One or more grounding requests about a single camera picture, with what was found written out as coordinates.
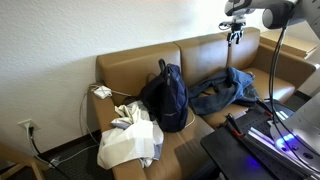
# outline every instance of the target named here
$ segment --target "wall outlet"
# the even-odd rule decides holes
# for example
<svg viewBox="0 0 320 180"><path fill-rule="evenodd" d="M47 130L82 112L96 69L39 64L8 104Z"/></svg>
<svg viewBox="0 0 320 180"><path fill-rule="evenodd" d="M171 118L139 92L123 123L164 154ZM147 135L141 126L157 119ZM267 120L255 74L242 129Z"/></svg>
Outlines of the wall outlet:
<svg viewBox="0 0 320 180"><path fill-rule="evenodd" d="M32 121L32 119L26 119L26 120L20 121L20 122L18 122L18 125L25 130L26 127L24 126L24 124L26 124L26 123L30 123L30 127L34 127L34 131L40 129L40 128Z"/></svg>

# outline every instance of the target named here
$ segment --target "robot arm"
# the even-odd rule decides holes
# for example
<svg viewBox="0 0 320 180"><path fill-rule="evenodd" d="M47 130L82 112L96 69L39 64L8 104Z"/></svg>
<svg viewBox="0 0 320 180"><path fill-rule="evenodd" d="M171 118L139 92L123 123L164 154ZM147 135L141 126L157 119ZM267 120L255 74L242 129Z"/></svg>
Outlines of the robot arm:
<svg viewBox="0 0 320 180"><path fill-rule="evenodd" d="M255 9L265 9L262 16L264 26L277 29L286 25L292 17L295 3L289 0L228 0L225 14L233 16L233 19L230 22L222 22L219 26L231 28L231 33L227 37L229 46L234 39L238 44L243 36L242 27L246 25L246 14L254 12Z"/></svg>

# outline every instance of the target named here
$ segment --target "navy backpack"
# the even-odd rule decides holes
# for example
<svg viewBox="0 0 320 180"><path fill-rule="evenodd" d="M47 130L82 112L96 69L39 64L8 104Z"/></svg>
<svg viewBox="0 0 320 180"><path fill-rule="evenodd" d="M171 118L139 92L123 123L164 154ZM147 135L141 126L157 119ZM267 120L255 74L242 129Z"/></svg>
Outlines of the navy backpack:
<svg viewBox="0 0 320 180"><path fill-rule="evenodd" d="M164 132L182 130L188 117L188 90L181 77L180 68L159 60L161 73L140 92L140 98Z"/></svg>

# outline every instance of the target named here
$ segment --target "cardboard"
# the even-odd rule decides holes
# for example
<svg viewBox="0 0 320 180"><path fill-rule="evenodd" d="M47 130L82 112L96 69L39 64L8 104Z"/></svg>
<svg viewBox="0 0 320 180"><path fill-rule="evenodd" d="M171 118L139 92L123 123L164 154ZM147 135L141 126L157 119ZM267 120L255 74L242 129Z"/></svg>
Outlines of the cardboard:
<svg viewBox="0 0 320 180"><path fill-rule="evenodd" d="M260 43L275 47L279 36L280 32L266 31L261 33ZM286 35L281 50L307 59L316 51L317 47L316 43Z"/></svg>

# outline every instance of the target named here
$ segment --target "black cable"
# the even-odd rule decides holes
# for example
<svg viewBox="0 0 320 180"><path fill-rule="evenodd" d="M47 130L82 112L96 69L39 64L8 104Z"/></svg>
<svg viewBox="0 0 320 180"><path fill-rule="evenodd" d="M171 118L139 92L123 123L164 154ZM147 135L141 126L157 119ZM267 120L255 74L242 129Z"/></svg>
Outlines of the black cable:
<svg viewBox="0 0 320 180"><path fill-rule="evenodd" d="M219 25L218 28L219 28L220 30L222 30L222 31L225 31L225 30L228 30L228 29L231 28L230 25L226 25L227 28L221 28L221 26L222 26L222 25Z"/></svg>
<svg viewBox="0 0 320 180"><path fill-rule="evenodd" d="M34 149L37 151L38 153L38 156L40 157L41 156L41 152L39 151L39 149L37 148L35 142L34 142L34 139L33 139L33 130L34 130L34 127L30 127L29 128L29 135L30 135L30 139L31 139L31 142L32 142L32 145L34 147ZM66 173L64 173L62 170L60 170L57 166L55 166L53 163L51 163L48 159L46 158L43 158L41 157L41 159L43 159L44 161L46 161L48 164L50 164L52 167L54 167L54 169L56 169L61 175L63 175L65 178L67 179L71 179Z"/></svg>
<svg viewBox="0 0 320 180"><path fill-rule="evenodd" d="M270 67L270 76L269 76L269 97L270 97L270 105L271 105L271 110L272 110L272 120L274 123L274 126L276 128L276 130L278 131L278 133L280 134L281 138L284 139L282 133L280 132L275 117L278 118L278 121L280 122L280 124L290 133L292 134L292 132L285 126L285 124L280 120L280 118L278 117L278 115L275 113L275 107L274 107L274 99L273 99L273 85L274 85L274 77L275 77L275 73L276 73L276 65L277 65L277 61L279 58L279 52L281 49L281 44L284 38L284 34L286 32L287 29L287 25L284 26L282 28L282 32L280 34L278 43L276 45L273 57L272 57L272 62L271 62L271 67ZM306 148L308 148L304 143L302 143L298 138L296 138L296 140L298 140L298 142L300 142L303 146L305 146ZM287 141L284 141L285 144L288 146L288 148L290 149L290 151L294 154L294 156L302 163L304 164L306 167L308 167L310 170L313 170L314 172L320 173L319 171L317 171L316 169L310 167L308 164L306 164L295 152L294 150L292 150L292 148L289 146L289 143Z"/></svg>

